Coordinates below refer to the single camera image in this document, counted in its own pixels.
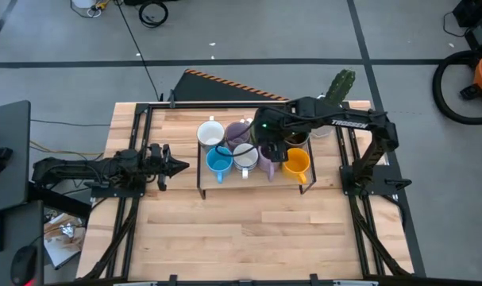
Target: concrete floor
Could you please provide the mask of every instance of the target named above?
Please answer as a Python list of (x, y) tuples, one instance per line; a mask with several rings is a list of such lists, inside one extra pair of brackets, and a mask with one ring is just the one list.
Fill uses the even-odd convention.
[[(139, 61), (117, 7), (84, 19), (67, 0), (11, 0), (13, 11), (0, 32), (0, 105), (32, 103), (32, 117), (76, 123), (109, 123), (116, 102), (154, 101), (142, 67), (80, 68), (87, 61)], [(367, 53), (357, 43), (351, 18), (355, 4)], [(302, 59), (293, 64), (157, 65), (149, 72), (159, 92), (175, 86), (186, 68), (221, 76), (295, 99), (323, 92), (342, 68), (357, 71), (347, 99), (370, 99), (373, 82), (396, 123), (397, 150), (426, 275), (482, 280), (482, 126), (462, 126), (434, 106), (434, 65), (373, 65), (361, 57), (441, 59), (468, 48), (442, 31), (442, 16), (458, 0), (179, 0), (158, 29), (146, 29), (133, 7), (123, 6), (146, 60)], [(0, 19), (10, 0), (0, 0)], [(449, 29), (459, 33), (454, 19)], [(357, 59), (352, 64), (308, 64), (306, 59)], [(42, 68), (41, 62), (75, 62)], [(453, 67), (444, 77), (448, 102), (463, 114), (482, 115), (482, 102), (464, 103), (457, 91), (471, 72)], [(54, 149), (101, 152), (108, 127), (80, 128), (34, 122), (31, 138)], [(31, 164), (47, 154), (31, 150)], [(86, 192), (77, 197), (88, 200)], [(72, 280), (78, 259), (61, 270), (45, 267), (46, 282)]]

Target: orange black striped board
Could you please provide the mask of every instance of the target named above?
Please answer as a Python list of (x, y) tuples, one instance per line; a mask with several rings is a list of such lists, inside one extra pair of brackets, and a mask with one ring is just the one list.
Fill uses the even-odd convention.
[(179, 101), (287, 100), (271, 92), (192, 69), (183, 73), (174, 94)]

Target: butcher block tabletop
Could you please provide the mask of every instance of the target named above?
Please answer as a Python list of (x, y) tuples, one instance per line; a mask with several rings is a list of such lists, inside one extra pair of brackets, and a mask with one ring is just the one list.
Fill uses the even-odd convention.
[[(369, 101), (349, 104), (353, 109), (370, 107)], [(136, 105), (116, 104), (105, 157), (128, 148)], [(349, 201), (341, 190), (335, 133), (311, 138), (317, 182), (304, 195), (296, 186), (278, 185), (208, 190), (206, 199), (201, 199), (197, 191), (198, 126), (210, 115), (227, 126), (253, 118), (255, 111), (153, 111), (148, 143), (169, 144), (173, 157), (190, 167), (167, 180), (167, 191), (159, 191), (156, 183), (148, 184), (138, 210), (129, 280), (165, 281), (171, 274), (179, 280), (308, 280), (311, 273), (323, 280), (362, 278)], [(371, 134), (362, 130), (356, 134), (362, 155)], [(397, 206), (377, 196), (371, 204), (379, 239), (405, 270), (413, 272)], [(77, 277), (87, 274), (109, 245), (117, 206), (117, 198), (107, 199), (91, 213)], [(370, 271), (375, 273), (372, 248), (364, 241)], [(124, 247), (121, 244), (118, 251), (116, 275), (121, 273)]]

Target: yellow mug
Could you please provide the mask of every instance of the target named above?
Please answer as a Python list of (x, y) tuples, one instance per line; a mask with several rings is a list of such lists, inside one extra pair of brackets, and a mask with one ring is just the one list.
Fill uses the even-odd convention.
[(288, 150), (288, 161), (283, 162), (283, 174), (292, 179), (297, 179), (300, 184), (305, 184), (306, 171), (310, 168), (310, 155), (300, 148)]

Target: lavender mug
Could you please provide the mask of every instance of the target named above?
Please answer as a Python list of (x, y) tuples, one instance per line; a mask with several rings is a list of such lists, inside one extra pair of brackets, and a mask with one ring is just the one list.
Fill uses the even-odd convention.
[(280, 167), (280, 163), (271, 162), (265, 155), (264, 151), (258, 146), (258, 167), (267, 173), (267, 179), (272, 182), (274, 172)]
[(234, 122), (228, 125), (225, 129), (225, 140), (230, 150), (234, 150), (237, 146), (243, 143), (249, 143), (249, 124), (252, 119), (241, 119), (239, 122)]

